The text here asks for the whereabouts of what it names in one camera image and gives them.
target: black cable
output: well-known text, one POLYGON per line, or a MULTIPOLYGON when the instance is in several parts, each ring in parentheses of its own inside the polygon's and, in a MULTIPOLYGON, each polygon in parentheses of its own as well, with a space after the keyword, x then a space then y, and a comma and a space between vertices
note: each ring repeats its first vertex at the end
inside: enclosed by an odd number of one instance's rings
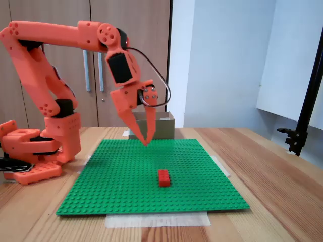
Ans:
POLYGON ((161 73, 159 72, 159 70, 155 67, 155 65, 151 62, 151 60, 143 53, 141 52, 140 50, 138 49, 135 49, 135 48, 132 48, 132 47, 127 47, 127 49, 131 49, 131 50, 134 50, 138 53, 140 53, 143 57, 145 57, 145 59, 148 61, 148 63, 152 66, 152 68, 155 70, 155 72, 158 74, 159 78, 163 81, 168 93, 169 93, 169 97, 168 97, 168 100, 162 104, 158 104, 158 105, 149 105, 148 103, 145 102, 144 100, 144 97, 142 94, 139 95, 140 97, 140 100, 142 101, 142 103, 147 106, 147 107, 162 107, 162 106, 165 106, 171 99, 171 90, 170 90, 170 87, 168 86, 166 80, 164 79, 164 77, 161 75, 161 73))

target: green lego baseplate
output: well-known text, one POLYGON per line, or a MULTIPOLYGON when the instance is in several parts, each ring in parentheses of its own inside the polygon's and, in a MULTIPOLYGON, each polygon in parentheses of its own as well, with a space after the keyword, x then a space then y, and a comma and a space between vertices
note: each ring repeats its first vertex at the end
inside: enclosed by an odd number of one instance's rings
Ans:
POLYGON ((102 140, 57 215, 247 209, 197 140, 102 140), (160 187, 167 170, 169 187, 160 187))

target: white wall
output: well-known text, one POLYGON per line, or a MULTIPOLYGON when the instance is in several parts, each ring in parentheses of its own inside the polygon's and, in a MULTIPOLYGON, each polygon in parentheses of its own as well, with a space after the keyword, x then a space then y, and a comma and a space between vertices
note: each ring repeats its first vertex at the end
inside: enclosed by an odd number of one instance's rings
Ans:
POLYGON ((174 0, 171 35, 169 86, 172 99, 167 105, 175 126, 183 127, 188 69, 191 54, 195 0, 174 0))
POLYGON ((185 127, 249 127, 271 135, 276 116, 257 110, 256 102, 274 9, 275 0, 195 2, 185 127))
MULTIPOLYGON (((323 26, 323 0, 277 0, 257 107, 298 120, 323 26)), ((323 129, 323 88, 310 124, 323 129)))
MULTIPOLYGON (((295 129, 296 125, 297 125, 296 121, 278 116, 276 123, 274 125, 273 136, 271 138, 271 141, 275 142, 276 144, 288 150, 289 145, 285 143, 287 135, 278 132, 277 128, 295 129)), ((323 144, 323 130, 320 130, 314 127, 309 127, 306 144, 302 149, 300 157, 323 169, 322 144, 323 144)))

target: wooden table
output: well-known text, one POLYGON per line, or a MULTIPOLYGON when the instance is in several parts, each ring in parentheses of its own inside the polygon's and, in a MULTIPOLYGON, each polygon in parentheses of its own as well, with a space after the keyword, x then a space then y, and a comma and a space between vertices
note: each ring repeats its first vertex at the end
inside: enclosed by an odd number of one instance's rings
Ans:
POLYGON ((176 138, 217 156, 250 210, 209 213, 206 227, 106 229, 105 216, 56 216, 99 142, 124 130, 82 128, 82 151, 61 177, 0 185, 0 241, 323 241, 323 171, 249 129, 183 128, 176 138))

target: cabinet door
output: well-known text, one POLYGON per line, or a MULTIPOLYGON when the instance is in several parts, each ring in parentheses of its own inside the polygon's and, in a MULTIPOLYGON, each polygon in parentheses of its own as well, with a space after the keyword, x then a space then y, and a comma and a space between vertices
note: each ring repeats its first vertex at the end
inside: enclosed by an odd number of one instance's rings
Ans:
MULTIPOLYGON (((10 23, 8 1, 0 1, 0 31, 10 23)), ((18 74, 11 58, 0 42, 0 124, 16 120, 18 127, 27 128, 27 116, 18 74)))
MULTIPOLYGON (((169 0, 91 0, 92 20, 110 23, 126 32, 131 46, 145 53, 164 78, 167 74, 169 13, 169 0)), ((162 81, 141 55, 131 52, 141 67, 141 80, 153 79, 158 90, 158 102, 164 102, 166 89, 162 81)), ((94 54, 99 126, 125 126, 110 97, 115 86, 104 58, 102 55, 104 91, 101 92, 98 59, 94 54)), ((144 111, 144 108, 141 106, 135 111, 144 111)))
MULTIPOLYGON (((9 0, 12 20, 37 21, 77 26, 79 20, 90 20, 89 0, 9 0)), ((97 122, 96 92, 93 54, 88 53, 91 91, 85 88, 83 51, 77 48, 45 45, 45 54, 56 66, 60 77, 71 87, 78 100, 76 112, 81 114, 82 126, 95 127, 97 122)), ((40 113, 27 91, 23 88, 30 128, 44 128, 40 113)))

